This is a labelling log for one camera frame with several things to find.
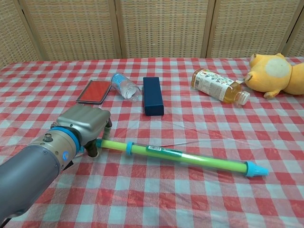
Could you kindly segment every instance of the transparent plastic sheet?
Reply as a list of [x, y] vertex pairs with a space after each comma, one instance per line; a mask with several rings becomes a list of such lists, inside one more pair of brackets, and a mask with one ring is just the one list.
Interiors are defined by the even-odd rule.
[[[188, 85], [180, 86], [174, 85], [174, 83], [173, 86], [163, 85], [162, 91], [165, 106], [168, 107], [170, 102], [175, 102], [172, 105], [174, 108], [165, 108], [164, 116], [151, 119], [142, 115], [140, 105], [138, 107], [136, 104], [130, 105], [125, 101], [122, 102], [119, 96], [110, 93], [109, 99], [106, 99], [101, 107], [109, 111], [112, 110], [114, 113], [111, 116], [113, 122], [111, 139], [121, 142], [133, 141], [158, 145], [219, 158], [227, 157], [234, 160], [245, 158], [246, 160], [255, 160], [276, 172], [279, 172], [279, 169], [272, 169], [275, 169], [278, 163], [274, 160], [269, 161], [265, 157], [265, 148], [285, 160], [295, 159], [288, 148], [295, 147], [297, 150], [298, 143], [282, 142], [279, 136], [279, 131], [285, 128], [281, 122], [288, 117], [288, 114], [292, 115], [292, 110], [282, 110], [278, 100], [270, 102], [272, 109], [264, 110], [258, 105], [258, 103], [263, 102], [263, 98], [251, 97], [252, 106], [257, 107], [257, 109], [231, 109], [230, 105], [217, 102], [212, 102], [212, 107], [208, 106], [212, 98], [201, 93], [198, 97], [197, 91], [189, 89]], [[28, 105], [31, 102], [40, 102], [45, 97], [36, 96], [31, 101], [27, 101], [27, 96], [15, 97], [13, 100], [7, 100], [6, 106], [1, 105], [0, 124], [10, 128], [10, 131], [12, 128], [18, 129], [14, 132], [16, 138], [1, 137], [10, 142], [9, 144], [1, 142], [0, 159], [2, 161], [44, 133], [51, 122], [55, 121], [56, 117], [73, 103], [73, 97], [55, 96], [53, 98], [53, 101], [48, 102], [57, 102], [57, 111], [53, 112], [52, 108], [46, 108], [46, 112], [52, 113], [48, 117], [49, 123], [37, 122], [36, 117], [28, 120], [28, 122], [35, 122], [29, 127], [35, 129], [35, 133], [29, 137], [24, 137], [28, 128], [20, 128], [22, 123], [16, 122], [13, 118], [10, 119], [6, 114], [14, 111], [19, 113], [18, 108], [22, 108], [22, 112], [25, 114], [32, 114], [37, 106], [29, 107]], [[280, 100], [287, 104], [297, 101], [291, 96], [281, 97]], [[18, 108], [15, 108], [9, 107], [10, 102], [20, 103], [18, 103]], [[107, 102], [123, 104], [123, 107], [110, 107]], [[192, 117], [194, 110], [201, 116]], [[129, 121], [120, 120], [121, 114], [122, 116], [127, 115]], [[263, 121], [262, 126], [260, 126], [261, 123], [254, 123], [258, 121], [255, 119], [257, 114], [264, 119], [271, 115], [278, 121]], [[227, 119], [226, 115], [231, 115], [231, 119]], [[241, 118], [240, 123], [233, 122], [233, 118], [236, 116]], [[253, 123], [245, 124], [248, 122], [248, 116], [252, 116], [250, 120]], [[246, 136], [233, 137], [229, 132], [231, 130], [240, 132], [245, 128], [247, 128]], [[265, 136], [262, 132], [265, 128], [270, 129], [271, 140], [257, 143], [259, 138]], [[160, 129], [168, 130], [168, 132], [164, 131], [160, 134]], [[172, 132], [173, 138], [166, 137]], [[119, 151], [107, 149], [101, 150], [100, 156], [94, 160], [86, 154], [83, 156], [79, 154], [73, 161], [75, 164], [58, 176], [26, 214], [12, 219], [6, 227], [21, 227], [22, 223], [20, 222], [25, 220], [41, 220], [44, 221], [42, 227], [54, 227], [57, 225], [59, 210], [62, 211], [60, 214], [62, 221], [69, 221], [69, 219], [74, 221], [71, 216], [77, 215], [77, 213], [72, 206], [64, 206], [73, 196], [69, 196], [71, 191], [85, 191], [85, 198], [78, 204], [93, 205], [92, 220], [100, 224], [109, 222], [107, 205], [127, 204], [130, 211], [123, 213], [118, 210], [117, 217], [113, 217], [111, 220], [114, 224], [112, 227], [119, 224], [123, 217], [139, 214], [143, 214], [143, 218], [131, 216], [132, 222], [128, 221], [128, 218], [123, 222], [141, 225], [145, 221], [147, 225], [143, 225], [144, 227], [149, 225], [155, 227], [193, 227], [198, 224], [200, 226], [203, 224], [203, 227], [210, 227], [211, 224], [214, 227], [264, 227], [265, 224], [271, 224], [273, 227], [300, 227], [299, 221], [293, 216], [280, 219], [272, 214], [273, 211], [261, 215], [261, 212], [257, 210], [255, 197], [264, 199], [272, 191], [265, 189], [264, 183], [276, 186], [280, 186], [282, 183], [282, 180], [279, 180], [273, 173], [266, 180], [260, 178], [248, 180], [243, 176], [234, 176], [226, 172], [210, 171], [187, 165], [181, 166], [171, 161], [142, 156], [128, 157]], [[303, 186], [304, 180], [298, 179], [297, 184]], [[301, 200], [297, 195], [293, 199]], [[48, 207], [50, 202], [54, 204], [53, 207]], [[242, 204], [242, 211], [237, 211], [239, 204]]]

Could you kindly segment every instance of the red checkered tablecloth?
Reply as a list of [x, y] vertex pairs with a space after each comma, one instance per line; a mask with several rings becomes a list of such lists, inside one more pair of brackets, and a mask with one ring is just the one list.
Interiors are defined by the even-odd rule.
[[281, 93], [266, 100], [244, 86], [251, 93], [244, 106], [224, 104], [191, 88], [198, 68], [231, 79], [249, 70], [246, 58], [9, 65], [0, 71], [0, 163], [44, 134], [90, 79], [118, 72], [140, 87], [143, 77], [159, 77], [165, 114], [145, 116], [142, 101], [125, 101], [111, 89], [100, 107], [111, 112], [113, 140], [250, 160], [269, 176], [248, 179], [104, 149], [96, 159], [76, 157], [7, 227], [304, 227], [304, 97]]

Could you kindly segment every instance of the plastic bottle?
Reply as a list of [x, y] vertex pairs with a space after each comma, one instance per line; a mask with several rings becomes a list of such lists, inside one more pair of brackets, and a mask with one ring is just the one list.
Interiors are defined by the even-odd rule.
[[138, 101], [141, 90], [130, 79], [117, 73], [112, 76], [111, 83], [124, 99]]
[[193, 73], [191, 86], [225, 103], [244, 105], [250, 97], [238, 82], [206, 69]]

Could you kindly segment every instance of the blue ring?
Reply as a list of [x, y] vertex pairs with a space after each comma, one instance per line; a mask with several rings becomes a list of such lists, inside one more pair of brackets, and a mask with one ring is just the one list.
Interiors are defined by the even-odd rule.
[[127, 148], [125, 149], [125, 153], [130, 155], [130, 156], [132, 155], [132, 152], [131, 152], [132, 146], [133, 146], [133, 142], [128, 142], [127, 143]]
[[79, 141], [78, 141], [77, 137], [71, 131], [69, 131], [68, 129], [63, 128], [63, 127], [53, 127], [49, 131], [52, 131], [52, 130], [62, 131], [64, 133], [66, 133], [68, 136], [70, 136], [73, 139], [74, 143], [75, 143], [76, 153], [78, 153], [78, 151], [80, 149]]

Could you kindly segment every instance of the water bottle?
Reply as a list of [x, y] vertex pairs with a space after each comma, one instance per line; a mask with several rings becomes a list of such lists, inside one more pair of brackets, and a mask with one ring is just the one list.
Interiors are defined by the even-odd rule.
[[138, 101], [141, 90], [127, 77], [116, 73], [111, 78], [111, 84], [124, 99]]

